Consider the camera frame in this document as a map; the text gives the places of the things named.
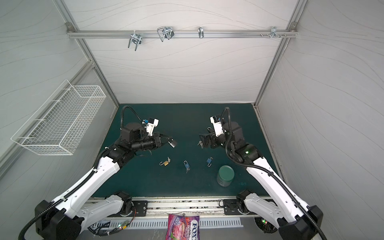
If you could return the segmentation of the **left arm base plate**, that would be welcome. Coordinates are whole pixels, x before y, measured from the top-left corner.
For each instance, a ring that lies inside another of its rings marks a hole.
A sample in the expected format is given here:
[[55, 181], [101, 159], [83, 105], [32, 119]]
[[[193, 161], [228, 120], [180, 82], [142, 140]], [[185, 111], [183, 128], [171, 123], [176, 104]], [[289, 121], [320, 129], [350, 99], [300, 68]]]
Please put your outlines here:
[[129, 201], [124, 203], [118, 215], [121, 217], [145, 217], [147, 208], [148, 201]]

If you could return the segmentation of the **blue padlock with keys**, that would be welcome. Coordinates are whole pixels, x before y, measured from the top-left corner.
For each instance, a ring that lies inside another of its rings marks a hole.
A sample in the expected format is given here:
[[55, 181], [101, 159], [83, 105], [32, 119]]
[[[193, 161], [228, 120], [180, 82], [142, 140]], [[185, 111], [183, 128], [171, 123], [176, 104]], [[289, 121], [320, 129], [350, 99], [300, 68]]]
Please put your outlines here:
[[191, 167], [187, 161], [184, 161], [184, 166], [186, 168], [186, 173], [188, 173], [191, 170]]

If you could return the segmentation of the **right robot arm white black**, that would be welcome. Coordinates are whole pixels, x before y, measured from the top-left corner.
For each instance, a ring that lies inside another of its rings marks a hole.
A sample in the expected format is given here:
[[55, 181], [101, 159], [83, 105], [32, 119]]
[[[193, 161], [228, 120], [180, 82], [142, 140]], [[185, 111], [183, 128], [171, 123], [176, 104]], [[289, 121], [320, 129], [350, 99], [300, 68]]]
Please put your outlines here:
[[213, 122], [207, 134], [200, 134], [203, 148], [222, 147], [227, 157], [236, 165], [246, 168], [267, 191], [272, 201], [267, 201], [250, 191], [237, 196], [238, 210], [259, 215], [264, 225], [275, 228], [284, 240], [311, 240], [326, 236], [321, 230], [323, 212], [316, 205], [310, 206], [298, 197], [272, 169], [262, 153], [247, 143], [238, 123]]

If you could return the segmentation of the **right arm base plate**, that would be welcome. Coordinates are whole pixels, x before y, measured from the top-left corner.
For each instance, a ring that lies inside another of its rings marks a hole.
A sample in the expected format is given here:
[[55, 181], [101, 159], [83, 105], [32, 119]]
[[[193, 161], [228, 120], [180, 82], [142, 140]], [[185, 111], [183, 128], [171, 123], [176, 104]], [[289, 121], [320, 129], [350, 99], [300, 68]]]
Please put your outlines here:
[[225, 215], [248, 215], [250, 213], [243, 200], [223, 199], [219, 201], [219, 206], [224, 209]]

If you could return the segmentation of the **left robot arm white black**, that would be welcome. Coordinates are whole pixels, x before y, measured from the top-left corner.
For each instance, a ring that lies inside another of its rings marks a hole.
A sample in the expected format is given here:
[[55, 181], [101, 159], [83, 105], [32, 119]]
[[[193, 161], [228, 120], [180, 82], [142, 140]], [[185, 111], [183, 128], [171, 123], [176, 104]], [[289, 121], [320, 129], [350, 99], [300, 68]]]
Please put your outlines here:
[[85, 229], [115, 214], [129, 215], [133, 210], [129, 194], [119, 192], [90, 207], [88, 199], [137, 152], [152, 151], [177, 142], [170, 136], [154, 132], [156, 120], [121, 126], [120, 137], [107, 147], [93, 167], [64, 193], [51, 202], [42, 201], [35, 208], [32, 223], [45, 240], [75, 240]]

